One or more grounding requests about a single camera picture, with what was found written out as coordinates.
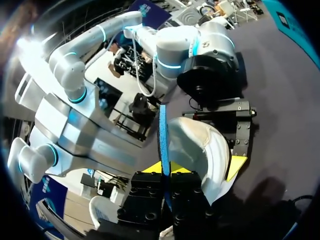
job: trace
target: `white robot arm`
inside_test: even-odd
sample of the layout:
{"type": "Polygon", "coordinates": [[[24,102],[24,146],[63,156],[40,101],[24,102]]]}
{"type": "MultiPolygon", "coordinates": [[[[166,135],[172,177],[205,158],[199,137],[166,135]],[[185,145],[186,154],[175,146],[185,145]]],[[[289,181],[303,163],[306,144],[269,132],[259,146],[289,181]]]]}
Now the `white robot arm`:
{"type": "Polygon", "coordinates": [[[127,12],[96,25],[52,53],[49,59],[50,69],[72,103],[76,103],[86,92],[85,64],[80,57],[124,28],[141,24],[141,12],[127,12]]]}
{"type": "Polygon", "coordinates": [[[31,148],[22,138],[17,137],[12,142],[7,166],[13,183],[20,189],[24,175],[37,184],[45,172],[57,163],[58,154],[52,145],[31,148]]]}
{"type": "MultiPolygon", "coordinates": [[[[183,70],[182,63],[193,55],[214,57],[226,62],[234,70],[239,66],[227,30],[212,21],[199,28],[178,26],[157,31],[142,26],[141,12],[132,11],[89,29],[60,46],[49,59],[49,68],[69,102],[55,92],[48,94],[41,90],[41,100],[24,104],[28,108],[34,105],[32,110],[36,111],[36,121],[31,134],[31,147],[20,138],[12,143],[8,167],[17,186],[20,186],[23,174],[38,183],[45,173],[65,176],[78,168],[92,168],[130,177],[136,156],[132,152],[140,147],[122,135],[120,137],[120,130],[114,133],[109,129],[109,123],[102,124],[102,117],[105,116],[97,104],[98,90],[96,86],[85,83],[85,64],[81,61],[81,56],[93,46],[121,31],[156,60],[157,72],[168,80],[175,80],[183,70]],[[58,163],[55,153],[60,158],[58,163]]],[[[28,89],[40,87],[36,79],[26,79],[24,82],[26,87],[21,85],[23,94],[16,96],[21,102],[26,102],[25,99],[32,96],[25,94],[28,89]]]]}

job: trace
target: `white shoe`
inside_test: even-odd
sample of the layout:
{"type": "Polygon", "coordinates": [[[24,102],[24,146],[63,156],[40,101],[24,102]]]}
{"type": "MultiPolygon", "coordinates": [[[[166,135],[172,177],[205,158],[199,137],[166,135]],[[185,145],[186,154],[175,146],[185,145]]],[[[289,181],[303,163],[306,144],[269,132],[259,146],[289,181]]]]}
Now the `white shoe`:
{"type": "Polygon", "coordinates": [[[199,174],[209,204],[226,194],[236,175],[226,181],[231,153],[224,136],[213,126],[186,117],[171,120],[168,132],[170,160],[199,174]]]}

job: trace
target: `person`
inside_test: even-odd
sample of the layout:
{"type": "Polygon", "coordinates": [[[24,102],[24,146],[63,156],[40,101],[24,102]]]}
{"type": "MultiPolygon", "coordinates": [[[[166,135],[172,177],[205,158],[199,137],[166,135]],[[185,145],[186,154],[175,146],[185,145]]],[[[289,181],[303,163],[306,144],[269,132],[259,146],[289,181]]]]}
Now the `person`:
{"type": "Polygon", "coordinates": [[[214,0],[213,2],[214,2],[214,9],[220,14],[220,16],[225,15],[226,13],[218,5],[220,1],[219,0],[214,0]]]}
{"type": "MultiPolygon", "coordinates": [[[[108,68],[116,78],[120,78],[125,74],[125,66],[122,64],[123,60],[130,62],[131,64],[134,63],[134,59],[131,59],[126,55],[129,50],[129,45],[119,46],[116,40],[112,42],[109,48],[109,51],[113,53],[114,58],[108,63],[108,68]]],[[[141,56],[145,60],[145,63],[150,64],[152,62],[151,58],[143,50],[141,50],[141,56]]]]}
{"type": "Polygon", "coordinates": [[[113,41],[108,50],[112,52],[114,56],[113,60],[108,63],[108,68],[116,78],[120,78],[125,74],[124,69],[120,67],[119,64],[121,62],[122,55],[126,52],[126,49],[119,47],[118,43],[113,41]]]}

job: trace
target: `bolt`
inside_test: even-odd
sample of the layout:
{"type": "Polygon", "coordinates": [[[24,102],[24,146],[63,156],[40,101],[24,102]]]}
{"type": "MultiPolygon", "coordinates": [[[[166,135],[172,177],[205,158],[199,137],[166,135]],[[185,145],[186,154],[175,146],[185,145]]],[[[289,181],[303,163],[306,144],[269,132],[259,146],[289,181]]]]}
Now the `bolt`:
{"type": "Polygon", "coordinates": [[[152,221],[152,220],[157,219],[157,215],[153,212],[149,212],[145,215],[145,219],[152,221]]]}
{"type": "Polygon", "coordinates": [[[204,47],[204,48],[206,48],[206,47],[208,47],[209,46],[209,42],[208,41],[206,41],[206,42],[204,42],[203,44],[202,44],[202,47],[204,47]]]}
{"type": "Polygon", "coordinates": [[[138,189],[135,188],[135,187],[133,187],[133,188],[131,188],[130,192],[131,192],[131,193],[136,193],[136,192],[138,192],[138,189]]]}
{"type": "Polygon", "coordinates": [[[196,194],[199,194],[199,193],[201,193],[201,188],[196,188],[195,190],[193,190],[194,191],[194,193],[196,193],[196,194]]]}
{"type": "Polygon", "coordinates": [[[118,211],[116,211],[116,213],[118,214],[118,216],[121,216],[126,213],[126,210],[122,207],[119,208],[118,211]]]}

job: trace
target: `machine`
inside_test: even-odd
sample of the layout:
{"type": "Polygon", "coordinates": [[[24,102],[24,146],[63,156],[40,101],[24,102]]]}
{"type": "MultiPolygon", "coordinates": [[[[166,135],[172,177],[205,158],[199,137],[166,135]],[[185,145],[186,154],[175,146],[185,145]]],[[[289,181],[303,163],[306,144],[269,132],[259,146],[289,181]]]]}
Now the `machine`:
{"type": "MultiPolygon", "coordinates": [[[[43,175],[63,177],[80,168],[127,178],[135,172],[142,143],[104,116],[98,104],[98,88],[86,81],[86,67],[80,59],[90,48],[121,31],[132,39],[134,48],[141,45],[153,59],[154,77],[160,74],[174,81],[188,67],[205,70],[208,66],[199,64],[203,59],[215,61],[215,68],[223,66],[230,72],[239,68],[235,46],[223,26],[208,21],[198,28],[178,26],[155,31],[142,25],[139,11],[121,14],[89,29],[57,48],[48,63],[23,49],[19,60],[31,77],[21,81],[16,100],[36,114],[30,145],[16,138],[10,150],[8,168],[17,187],[23,175],[38,183],[43,175]]],[[[223,80],[213,78],[209,82],[223,80]]]]}

